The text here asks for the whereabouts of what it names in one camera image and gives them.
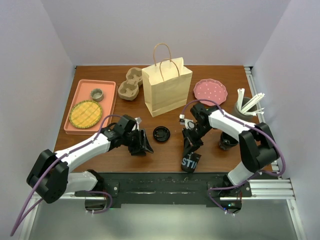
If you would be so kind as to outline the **black coffee cup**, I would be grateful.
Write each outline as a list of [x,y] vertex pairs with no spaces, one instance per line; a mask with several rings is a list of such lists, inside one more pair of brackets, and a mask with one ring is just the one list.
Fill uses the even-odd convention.
[[220,135],[220,140],[219,140],[219,147],[224,150],[227,151],[233,147],[235,147],[236,145],[238,145],[239,142],[234,139],[233,137],[231,137],[230,135],[228,135],[225,132],[222,132]]
[[181,161],[181,169],[186,173],[193,173],[198,165],[200,158],[201,155],[195,152],[191,152],[190,154],[185,155]]

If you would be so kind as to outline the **black cup lid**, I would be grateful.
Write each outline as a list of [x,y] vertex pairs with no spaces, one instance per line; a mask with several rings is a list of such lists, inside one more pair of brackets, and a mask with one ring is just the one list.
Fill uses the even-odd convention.
[[169,140],[171,136],[170,130],[165,126],[157,126],[153,130],[153,138],[159,143],[165,143]]

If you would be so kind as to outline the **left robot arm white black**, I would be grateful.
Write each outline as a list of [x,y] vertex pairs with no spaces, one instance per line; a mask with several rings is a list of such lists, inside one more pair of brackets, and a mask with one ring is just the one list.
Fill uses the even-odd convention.
[[87,191],[99,196],[104,184],[92,171],[73,173],[73,170],[98,155],[126,146],[132,156],[153,153],[146,131],[137,119],[125,114],[118,122],[101,127],[90,138],[64,150],[42,151],[32,167],[26,182],[46,203],[57,201],[63,194]]

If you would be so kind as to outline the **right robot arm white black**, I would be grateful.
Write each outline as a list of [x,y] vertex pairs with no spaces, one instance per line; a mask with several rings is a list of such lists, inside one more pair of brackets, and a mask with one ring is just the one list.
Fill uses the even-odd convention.
[[195,104],[190,113],[195,120],[186,119],[183,113],[179,116],[179,122],[184,125],[181,161],[184,172],[195,171],[201,157],[196,150],[203,146],[202,137],[212,129],[222,131],[227,147],[239,146],[241,161],[225,176],[220,187],[227,196],[235,196],[242,184],[282,157],[269,126],[264,122],[243,121],[219,106],[206,108],[202,103]]

